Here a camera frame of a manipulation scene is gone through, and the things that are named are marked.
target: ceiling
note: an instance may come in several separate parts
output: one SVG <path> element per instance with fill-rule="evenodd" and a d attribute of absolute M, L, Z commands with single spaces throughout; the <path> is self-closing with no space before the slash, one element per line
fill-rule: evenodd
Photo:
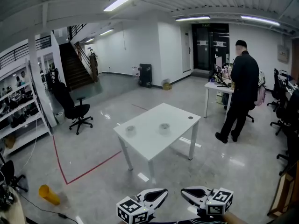
<path fill-rule="evenodd" d="M 244 23 L 299 35 L 299 0 L 132 0 L 110 13 L 113 0 L 0 0 L 0 51 L 40 34 L 75 24 L 134 19 L 152 9 L 169 16 L 209 15 L 211 22 Z M 241 14 L 279 21 L 279 28 L 244 22 Z"/>

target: black shoe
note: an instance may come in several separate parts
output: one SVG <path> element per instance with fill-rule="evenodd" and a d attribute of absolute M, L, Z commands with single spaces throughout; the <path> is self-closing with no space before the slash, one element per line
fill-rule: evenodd
<path fill-rule="evenodd" d="M 238 137 L 235 136 L 235 130 L 232 130 L 232 132 L 230 132 L 230 134 L 232 135 L 233 142 L 237 142 L 238 141 Z"/>
<path fill-rule="evenodd" d="M 227 138 L 223 138 L 220 133 L 215 134 L 216 139 L 220 140 L 222 143 L 226 144 L 228 142 Z"/>

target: pink bag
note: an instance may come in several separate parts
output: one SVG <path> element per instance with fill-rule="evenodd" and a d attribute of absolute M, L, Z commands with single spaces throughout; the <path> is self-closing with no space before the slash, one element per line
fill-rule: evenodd
<path fill-rule="evenodd" d="M 261 85 L 257 90 L 257 101 L 254 102 L 256 106 L 260 106 L 264 101 L 266 97 L 266 88 Z"/>

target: white shelving unit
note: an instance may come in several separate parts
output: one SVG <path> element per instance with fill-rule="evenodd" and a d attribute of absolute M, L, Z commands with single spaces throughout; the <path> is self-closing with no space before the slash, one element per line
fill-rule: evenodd
<path fill-rule="evenodd" d="M 43 115 L 43 112 L 42 112 L 42 110 L 41 110 L 41 108 L 40 108 L 40 106 L 37 102 L 37 95 L 35 95 L 34 90 L 33 90 L 33 83 L 32 83 L 31 72 L 29 70 L 29 64 L 20 66 L 19 68 L 14 70 L 14 72 L 16 72 L 18 70 L 21 70 L 23 68 L 26 68 L 26 75 L 30 78 L 30 82 L 14 89 L 13 91 L 6 94 L 5 96 L 1 97 L 0 101 L 4 100 L 5 98 L 8 98 L 10 95 L 15 93 L 16 91 L 18 91 L 22 88 L 25 88 L 28 85 L 30 86 L 31 92 L 33 94 L 33 98 L 31 100 L 27 101 L 26 103 L 19 105 L 18 107 L 16 107 L 11 112 L 3 115 L 0 118 L 0 122 L 3 121 L 4 119 L 6 119 L 7 117 L 9 117 L 10 115 L 14 114 L 15 112 L 19 111 L 20 109 L 28 106 L 31 103 L 36 104 L 36 107 L 38 109 L 38 113 L 36 113 L 33 116 L 28 117 L 24 123 L 19 124 L 15 128 L 12 128 L 10 125 L 8 125 L 7 127 L 0 130 L 0 139 L 4 138 L 5 136 L 7 136 L 7 135 L 11 134 L 12 132 L 17 131 L 21 128 L 24 131 L 24 132 L 22 132 L 22 134 L 20 134 L 19 136 L 17 136 L 15 138 L 15 143 L 14 143 L 13 148 L 11 148 L 11 149 L 5 148 L 3 156 L 9 155 L 13 151 L 19 149 L 20 147 L 24 146 L 25 144 L 29 143 L 30 141 L 36 139 L 37 137 L 39 137 L 39 136 L 41 136 L 45 133 L 49 133 L 49 135 L 52 135 L 51 131 L 50 131 L 50 128 L 48 127 L 48 124 L 46 122 L 46 119 Z"/>

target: wire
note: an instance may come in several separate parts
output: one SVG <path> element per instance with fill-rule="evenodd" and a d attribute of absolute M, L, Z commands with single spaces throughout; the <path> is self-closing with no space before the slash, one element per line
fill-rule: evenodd
<path fill-rule="evenodd" d="M 41 209 L 40 207 L 36 206 L 34 203 L 32 203 L 31 201 L 29 201 L 26 197 L 24 197 L 21 193 L 19 193 L 19 195 L 21 195 L 27 202 L 29 202 L 30 204 L 32 204 L 33 206 L 35 206 L 36 208 L 38 208 L 39 210 L 41 211 L 45 211 L 45 212 L 51 212 L 51 213 L 54 213 L 54 214 L 58 214 L 60 217 L 63 217 L 63 218 L 66 218 L 66 219 L 70 219 L 71 221 L 75 222 L 78 224 L 78 222 L 76 222 L 75 220 L 67 217 L 66 215 L 64 214 L 61 214 L 59 212 L 54 212 L 54 211 L 49 211 L 49 210 L 44 210 L 44 209 Z"/>
<path fill-rule="evenodd" d="M 31 159 L 31 157 L 32 157 L 32 155 L 33 155 L 33 152 L 34 152 L 34 150 L 35 150 L 35 148 L 36 148 L 36 140 L 35 140 L 35 142 L 34 142 L 34 146 L 33 146 L 31 155 L 30 155 L 30 157 L 28 158 L 27 162 L 24 164 L 24 166 L 20 169 L 19 174 L 20 174 L 21 171 L 25 168 L 25 166 L 29 163 L 29 161 L 30 161 L 30 159 Z"/>

